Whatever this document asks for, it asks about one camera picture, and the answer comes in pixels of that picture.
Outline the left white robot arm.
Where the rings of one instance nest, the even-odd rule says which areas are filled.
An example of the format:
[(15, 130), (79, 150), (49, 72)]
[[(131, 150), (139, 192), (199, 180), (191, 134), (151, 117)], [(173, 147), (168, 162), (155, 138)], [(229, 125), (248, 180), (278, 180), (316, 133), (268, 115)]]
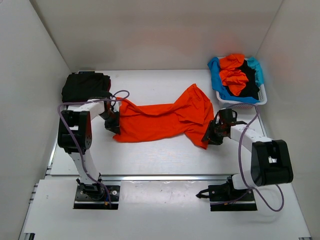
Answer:
[(57, 143), (73, 160), (79, 177), (76, 180), (84, 194), (93, 201), (112, 202), (110, 191), (103, 183), (90, 148), (92, 145), (92, 120), (100, 117), (106, 130), (120, 133), (120, 110), (116, 105), (122, 99), (106, 91), (93, 94), (86, 101), (67, 101), (57, 107), (59, 126)]

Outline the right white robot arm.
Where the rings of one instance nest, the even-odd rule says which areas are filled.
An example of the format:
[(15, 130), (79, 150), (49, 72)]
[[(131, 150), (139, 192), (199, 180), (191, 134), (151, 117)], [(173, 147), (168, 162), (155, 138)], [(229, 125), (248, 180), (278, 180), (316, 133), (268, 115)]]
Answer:
[(294, 172), (287, 143), (261, 135), (237, 117), (238, 113), (231, 108), (219, 110), (201, 139), (215, 146), (222, 145), (224, 138), (238, 143), (240, 173), (210, 192), (218, 195), (223, 189), (227, 198), (236, 200), (245, 190), (291, 183)]

